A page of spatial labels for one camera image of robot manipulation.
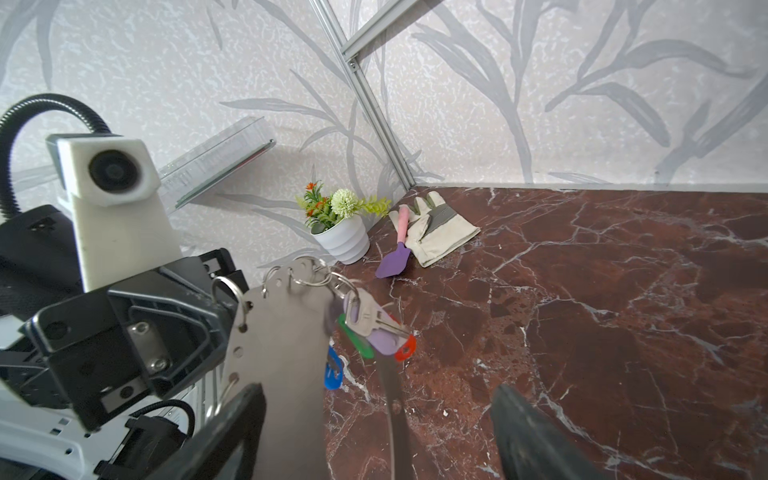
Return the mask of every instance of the pink trowel handle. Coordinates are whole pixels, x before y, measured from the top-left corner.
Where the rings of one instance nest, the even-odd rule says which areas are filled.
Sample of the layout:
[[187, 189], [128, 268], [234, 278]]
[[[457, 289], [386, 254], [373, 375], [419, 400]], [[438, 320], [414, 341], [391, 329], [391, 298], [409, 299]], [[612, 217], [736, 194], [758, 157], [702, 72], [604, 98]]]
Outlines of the pink trowel handle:
[[410, 209], [408, 205], [400, 205], [400, 212], [397, 216], [397, 243], [406, 242], [406, 234], [408, 233], [408, 212]]

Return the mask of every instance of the red marble surface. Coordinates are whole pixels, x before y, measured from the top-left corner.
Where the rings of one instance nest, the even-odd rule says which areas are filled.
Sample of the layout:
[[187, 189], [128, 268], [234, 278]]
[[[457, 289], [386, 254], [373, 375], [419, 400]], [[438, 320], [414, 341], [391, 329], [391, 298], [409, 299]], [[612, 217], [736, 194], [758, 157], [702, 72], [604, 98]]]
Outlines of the red marble surface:
[[[501, 383], [608, 478], [750, 478], [768, 449], [768, 195], [437, 190], [475, 239], [380, 280], [384, 219], [343, 269], [417, 333], [401, 378], [418, 480], [503, 475]], [[389, 478], [375, 368], [334, 338], [348, 366], [326, 396], [333, 478]]]

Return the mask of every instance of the potted plant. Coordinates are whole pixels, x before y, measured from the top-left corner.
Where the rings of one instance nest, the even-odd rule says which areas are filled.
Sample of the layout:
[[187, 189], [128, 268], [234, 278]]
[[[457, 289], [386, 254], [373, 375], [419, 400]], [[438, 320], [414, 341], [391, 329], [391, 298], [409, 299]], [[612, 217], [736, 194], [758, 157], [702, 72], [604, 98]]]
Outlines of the potted plant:
[[360, 213], [383, 217], [389, 211], [389, 200], [360, 199], [346, 188], [324, 197], [323, 184], [310, 183], [296, 202], [306, 211], [306, 225], [317, 243], [339, 262], [349, 265], [366, 254], [371, 242]]

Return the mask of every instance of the metal beam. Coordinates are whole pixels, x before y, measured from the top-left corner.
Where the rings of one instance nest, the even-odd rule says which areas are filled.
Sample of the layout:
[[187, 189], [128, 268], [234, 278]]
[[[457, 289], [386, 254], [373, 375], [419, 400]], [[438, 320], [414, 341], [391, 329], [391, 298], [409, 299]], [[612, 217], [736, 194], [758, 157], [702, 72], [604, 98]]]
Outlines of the metal beam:
[[[415, 3], [416, 0], [402, 1]], [[395, 140], [395, 135], [392, 133], [392, 129], [389, 127], [389, 123], [387, 123], [384, 112], [382, 112], [379, 102], [376, 100], [376, 97], [374, 96], [370, 85], [368, 85], [368, 81], [357, 61], [346, 60], [341, 52], [342, 46], [346, 43], [346, 36], [341, 29], [339, 19], [336, 18], [336, 14], [333, 13], [333, 9], [331, 8], [330, 3], [328, 3], [328, 0], [310, 0], [310, 4], [314, 8], [317, 18], [320, 20], [320, 25], [323, 27], [326, 35], [328, 35], [328, 39], [333, 46], [333, 51], [336, 53], [336, 57], [344, 67], [344, 73], [349, 81], [349, 85], [352, 87], [352, 90], [355, 92], [355, 95], [360, 102], [360, 107], [370, 120], [373, 130], [379, 137], [379, 140], [389, 157], [389, 161], [392, 162], [395, 172], [400, 179], [400, 183], [406, 191], [410, 190], [416, 185], [416, 182], [413, 180], [410, 169], [408, 169], [406, 159], [402, 156], [400, 147], [397, 144], [397, 140]]]
[[356, 31], [341, 47], [344, 60], [355, 58], [368, 44], [376, 40], [400, 15], [406, 13], [419, 0], [389, 0], [379, 11]]

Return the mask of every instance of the wall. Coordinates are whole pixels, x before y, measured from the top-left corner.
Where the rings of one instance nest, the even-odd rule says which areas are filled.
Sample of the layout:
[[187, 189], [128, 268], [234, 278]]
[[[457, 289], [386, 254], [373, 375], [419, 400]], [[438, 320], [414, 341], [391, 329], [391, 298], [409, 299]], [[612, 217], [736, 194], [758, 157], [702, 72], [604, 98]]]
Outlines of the wall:
[[[305, 2], [13, 0], [0, 2], [0, 25], [0, 108], [44, 91], [71, 95], [113, 132], [143, 139], [158, 167], [244, 116], [266, 115], [278, 146], [171, 216], [186, 254], [226, 247], [251, 283], [281, 257], [322, 253], [293, 202], [311, 179], [402, 196]], [[23, 210], [55, 201], [43, 141], [74, 131], [84, 128], [51, 112], [17, 139]]]
[[[348, 35], [382, 3], [331, 2]], [[421, 182], [768, 184], [764, 0], [429, 0], [384, 40], [362, 62]]]

